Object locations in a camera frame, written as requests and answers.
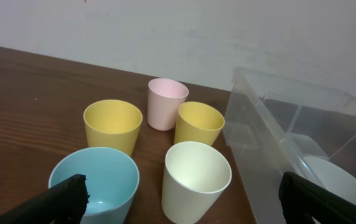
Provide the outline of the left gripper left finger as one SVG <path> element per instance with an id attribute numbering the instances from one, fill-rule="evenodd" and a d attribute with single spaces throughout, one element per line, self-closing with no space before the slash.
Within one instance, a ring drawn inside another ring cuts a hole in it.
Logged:
<path id="1" fill-rule="evenodd" d="M 75 174 L 0 215 L 0 224 L 76 223 L 87 209 L 86 176 Z"/>

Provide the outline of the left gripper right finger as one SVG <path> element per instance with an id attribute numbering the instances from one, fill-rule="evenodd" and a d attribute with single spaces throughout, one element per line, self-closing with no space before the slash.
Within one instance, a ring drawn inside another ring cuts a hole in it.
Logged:
<path id="1" fill-rule="evenodd" d="M 356 224 L 356 205 L 293 172 L 283 174 L 278 197 L 287 224 Z"/>

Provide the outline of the light blue small bowl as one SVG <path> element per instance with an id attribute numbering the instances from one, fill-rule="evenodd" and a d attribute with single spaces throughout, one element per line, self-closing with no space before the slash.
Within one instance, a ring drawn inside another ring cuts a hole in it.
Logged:
<path id="1" fill-rule="evenodd" d="M 304 160 L 328 191 L 356 205 L 356 178 L 354 176 L 339 166 L 318 157 L 305 156 Z"/>

